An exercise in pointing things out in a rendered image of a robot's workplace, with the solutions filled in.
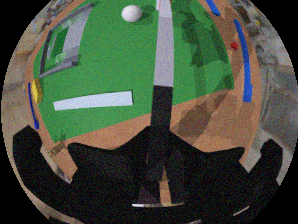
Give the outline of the white golf ball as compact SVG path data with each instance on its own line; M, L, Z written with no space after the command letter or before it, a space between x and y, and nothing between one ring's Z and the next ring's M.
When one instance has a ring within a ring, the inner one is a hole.
M125 7L121 14L126 22L137 22L138 18L142 18L141 12L141 8L134 4L134 6Z

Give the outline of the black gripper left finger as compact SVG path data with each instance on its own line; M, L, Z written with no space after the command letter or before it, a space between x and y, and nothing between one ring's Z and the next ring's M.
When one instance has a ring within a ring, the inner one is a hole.
M149 131L150 125L146 125L136 137L113 151L71 143L67 145L68 152L77 168L124 180L130 202L137 205L148 156Z

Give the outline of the green flat mat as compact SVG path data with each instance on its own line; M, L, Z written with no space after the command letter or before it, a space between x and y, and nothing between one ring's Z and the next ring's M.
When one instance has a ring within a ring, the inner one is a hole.
M39 79L43 88L43 100L37 107L53 143L152 113L160 20L157 0L86 0L72 12L90 2L93 8L82 31L76 67L41 79L44 44L33 60L33 79ZM141 8L142 18L126 22L121 12L134 4ZM225 89L216 45L192 3L172 0L170 7L174 35L173 105ZM53 105L59 100L122 91L132 91L132 105L65 111Z

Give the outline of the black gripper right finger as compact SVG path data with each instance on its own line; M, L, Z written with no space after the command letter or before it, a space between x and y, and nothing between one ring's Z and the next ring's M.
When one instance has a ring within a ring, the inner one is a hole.
M243 147L216 152L200 151L170 131L168 148L166 148L165 172L172 205L182 204L186 194L200 183L202 176L209 169L234 163L235 160L239 161L243 153L245 153Z

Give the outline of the yellow rectangular block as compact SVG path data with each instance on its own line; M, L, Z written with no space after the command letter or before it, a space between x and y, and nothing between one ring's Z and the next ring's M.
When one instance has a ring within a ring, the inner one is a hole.
M41 103L41 100L43 100L43 92L41 92L41 89L43 88L40 87L40 80L35 77L35 79L33 79L32 92L37 104Z

